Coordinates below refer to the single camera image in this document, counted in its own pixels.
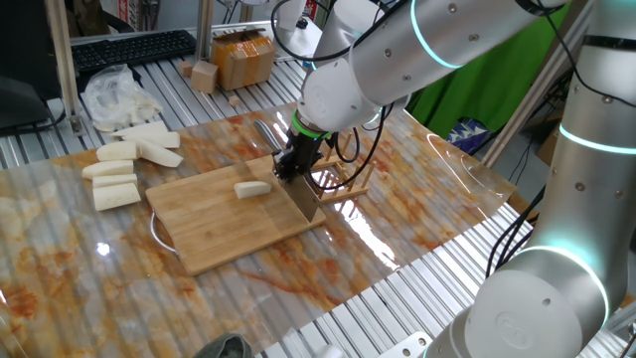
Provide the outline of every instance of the plastic bag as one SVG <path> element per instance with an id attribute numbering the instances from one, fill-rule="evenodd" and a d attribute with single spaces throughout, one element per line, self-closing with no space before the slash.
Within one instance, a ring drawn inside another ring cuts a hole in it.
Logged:
<path id="1" fill-rule="evenodd" d="M 95 74 L 85 90 L 92 125 L 101 131 L 137 123 L 159 114 L 163 107 L 132 77 L 126 65 L 112 66 Z"/>

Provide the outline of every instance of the black computer monitor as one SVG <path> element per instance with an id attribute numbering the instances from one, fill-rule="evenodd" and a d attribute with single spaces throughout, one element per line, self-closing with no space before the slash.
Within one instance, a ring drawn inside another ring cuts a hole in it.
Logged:
<path id="1" fill-rule="evenodd" d="M 0 0 L 0 128 L 50 117 L 61 96 L 44 0 Z"/>
<path id="2" fill-rule="evenodd" d="M 31 85 L 42 100 L 60 97 L 44 0 L 0 1 L 0 76 Z"/>

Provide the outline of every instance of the black keyboard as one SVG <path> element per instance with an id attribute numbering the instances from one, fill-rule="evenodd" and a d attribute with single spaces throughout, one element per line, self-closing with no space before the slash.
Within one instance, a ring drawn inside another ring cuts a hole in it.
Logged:
<path id="1" fill-rule="evenodd" d="M 197 42 L 185 30 L 143 35 L 115 41 L 72 46 L 73 62 L 80 72 L 113 65 L 136 65 L 170 57 L 192 55 Z"/>

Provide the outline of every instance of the glossy table surface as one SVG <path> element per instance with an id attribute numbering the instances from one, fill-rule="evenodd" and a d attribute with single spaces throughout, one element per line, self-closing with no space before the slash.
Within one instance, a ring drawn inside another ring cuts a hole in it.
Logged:
<path id="1" fill-rule="evenodd" d="M 292 111 L 180 129 L 178 168 L 135 163 L 141 193 L 268 155 L 253 121 L 283 142 Z M 361 132 L 359 163 L 375 134 Z M 93 150 L 0 171 L 0 340 L 16 356 L 188 357 L 232 331 L 258 352 L 482 222 L 514 190 L 405 112 L 387 120 L 374 159 L 369 193 L 324 206 L 323 226 L 196 277 L 151 239 L 145 200 L 94 211 L 80 176 Z"/>

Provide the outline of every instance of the cardboard box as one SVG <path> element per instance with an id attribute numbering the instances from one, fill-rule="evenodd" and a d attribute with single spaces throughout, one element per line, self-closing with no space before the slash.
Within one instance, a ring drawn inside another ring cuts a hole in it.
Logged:
<path id="1" fill-rule="evenodd" d="M 187 61 L 182 61 L 177 67 L 179 75 L 183 77 L 190 77 L 192 75 L 192 64 Z"/>
<path id="2" fill-rule="evenodd" d="M 217 87 L 217 65 L 205 61 L 198 61 L 192 69 L 192 89 L 212 94 Z"/>
<path id="3" fill-rule="evenodd" d="M 225 90 L 265 82 L 274 66 L 276 48 L 263 29 L 245 30 L 214 38 L 210 62 L 219 67 Z"/>

